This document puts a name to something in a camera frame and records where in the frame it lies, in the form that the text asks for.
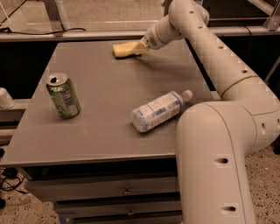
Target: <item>bottle cap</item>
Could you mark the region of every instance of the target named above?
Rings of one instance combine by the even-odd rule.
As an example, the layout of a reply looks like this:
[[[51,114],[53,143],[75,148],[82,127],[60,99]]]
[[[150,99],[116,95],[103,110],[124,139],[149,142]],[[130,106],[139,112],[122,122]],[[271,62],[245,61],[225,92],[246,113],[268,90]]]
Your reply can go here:
[[[182,96],[185,102],[189,102],[193,98],[193,93],[190,90],[182,92]]]
[[[11,98],[7,90],[0,87],[0,107],[3,109],[10,109],[15,105],[14,100]]]

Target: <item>yellow sponge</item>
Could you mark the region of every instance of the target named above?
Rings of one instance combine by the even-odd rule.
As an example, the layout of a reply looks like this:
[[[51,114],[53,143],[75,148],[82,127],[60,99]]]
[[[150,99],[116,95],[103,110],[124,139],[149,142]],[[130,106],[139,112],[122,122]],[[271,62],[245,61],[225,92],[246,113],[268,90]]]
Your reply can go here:
[[[124,58],[130,55],[139,55],[147,53],[147,49],[140,42],[127,42],[120,45],[113,45],[116,58]]]

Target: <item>table top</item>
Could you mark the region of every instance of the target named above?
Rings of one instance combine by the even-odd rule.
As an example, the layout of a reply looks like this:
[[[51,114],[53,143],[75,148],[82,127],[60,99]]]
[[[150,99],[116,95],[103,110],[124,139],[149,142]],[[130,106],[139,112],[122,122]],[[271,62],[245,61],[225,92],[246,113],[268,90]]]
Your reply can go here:
[[[212,101],[211,92],[184,40],[115,59],[112,45],[123,42],[59,43],[0,165],[174,157],[179,115],[141,134],[131,111],[173,90],[193,92],[186,108]],[[80,113],[69,120],[59,117],[46,90],[46,76],[57,72],[69,76],[80,101]]]

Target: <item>soda can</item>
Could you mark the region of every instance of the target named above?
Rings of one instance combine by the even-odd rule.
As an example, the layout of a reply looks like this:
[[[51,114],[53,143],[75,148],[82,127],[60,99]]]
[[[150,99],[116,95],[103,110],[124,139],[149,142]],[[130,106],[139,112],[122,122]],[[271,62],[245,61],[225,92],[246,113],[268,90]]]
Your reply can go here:
[[[81,107],[71,80],[65,73],[53,73],[46,78],[46,89],[59,116],[68,119],[79,114]]]

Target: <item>gray table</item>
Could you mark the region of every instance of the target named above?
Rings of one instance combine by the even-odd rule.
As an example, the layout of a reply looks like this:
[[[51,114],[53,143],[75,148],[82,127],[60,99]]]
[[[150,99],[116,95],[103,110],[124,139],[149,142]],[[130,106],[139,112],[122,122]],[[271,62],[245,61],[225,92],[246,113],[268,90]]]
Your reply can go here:
[[[162,224],[182,218],[175,159],[179,115],[140,134],[132,109],[160,95],[190,89],[211,101],[185,41],[117,60],[113,43],[58,44],[0,163],[28,178],[25,188],[51,201],[61,223]],[[73,81],[81,112],[62,120],[46,91],[48,74]]]
[[[141,57],[115,59],[112,44],[123,42],[58,44],[2,166],[174,157],[179,117],[140,134],[130,112],[172,90],[194,93],[187,108],[212,95],[184,40]],[[72,79],[80,100],[81,112],[70,120],[59,118],[46,91],[46,76],[56,72]]]

